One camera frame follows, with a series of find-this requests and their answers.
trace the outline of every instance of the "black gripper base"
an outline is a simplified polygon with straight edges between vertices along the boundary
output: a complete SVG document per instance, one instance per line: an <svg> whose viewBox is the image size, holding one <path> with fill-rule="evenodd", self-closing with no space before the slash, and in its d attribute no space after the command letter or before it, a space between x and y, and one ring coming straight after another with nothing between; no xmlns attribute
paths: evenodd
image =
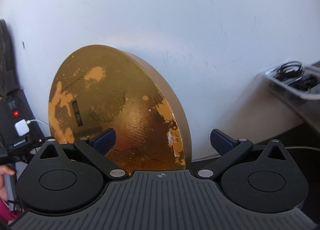
<svg viewBox="0 0 320 230"><path fill-rule="evenodd" d="M179 170L135 171L126 180L111 182L87 209L55 217L28 211L11 228L309 230L315 226L297 208L275 214L246 210L228 200L213 181Z"/></svg>

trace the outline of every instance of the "coiled black cable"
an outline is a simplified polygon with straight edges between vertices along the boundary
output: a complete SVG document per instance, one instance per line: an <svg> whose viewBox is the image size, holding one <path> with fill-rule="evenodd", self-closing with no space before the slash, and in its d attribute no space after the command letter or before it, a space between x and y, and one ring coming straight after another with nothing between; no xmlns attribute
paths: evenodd
<svg viewBox="0 0 320 230"><path fill-rule="evenodd" d="M313 75L308 75L290 84L291 87L300 91L308 91L319 84L318 79Z"/></svg>
<svg viewBox="0 0 320 230"><path fill-rule="evenodd" d="M277 70L276 79L280 81L287 80L289 78L300 77L304 73L302 63L299 61L291 61L286 64L283 64Z"/></svg>

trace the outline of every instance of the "person's hand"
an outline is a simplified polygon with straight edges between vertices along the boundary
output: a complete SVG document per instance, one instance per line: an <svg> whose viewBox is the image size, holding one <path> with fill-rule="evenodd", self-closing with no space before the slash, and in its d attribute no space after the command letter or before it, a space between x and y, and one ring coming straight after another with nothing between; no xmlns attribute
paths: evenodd
<svg viewBox="0 0 320 230"><path fill-rule="evenodd" d="M0 198L2 198L2 200L4 201L7 201L8 197L4 186L4 174L12 176L15 174L15 172L14 170L10 169L7 165L0 165Z"/></svg>

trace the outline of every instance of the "black label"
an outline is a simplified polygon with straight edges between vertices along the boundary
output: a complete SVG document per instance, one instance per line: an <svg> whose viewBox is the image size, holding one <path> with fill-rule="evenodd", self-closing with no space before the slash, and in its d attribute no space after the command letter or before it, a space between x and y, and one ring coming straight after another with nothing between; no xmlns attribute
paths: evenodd
<svg viewBox="0 0 320 230"><path fill-rule="evenodd" d="M8 103L8 106L9 106L9 108L10 108L11 111L14 110L14 109L16 109L15 101L12 100L11 102L9 102L9 103Z"/></svg>
<svg viewBox="0 0 320 230"><path fill-rule="evenodd" d="M83 126L77 100L72 101L72 107L73 107L73 111L75 112L75 117L76 117L78 126Z"/></svg>

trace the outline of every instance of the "round wooden disc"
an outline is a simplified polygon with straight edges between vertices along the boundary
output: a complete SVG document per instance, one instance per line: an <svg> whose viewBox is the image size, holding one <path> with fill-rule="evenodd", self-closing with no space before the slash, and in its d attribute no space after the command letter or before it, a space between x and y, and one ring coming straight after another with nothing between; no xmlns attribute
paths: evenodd
<svg viewBox="0 0 320 230"><path fill-rule="evenodd" d="M168 83L139 57L112 47L82 47L62 63L49 123L60 143L115 129L106 157L128 172L185 169L191 162L187 119Z"/></svg>

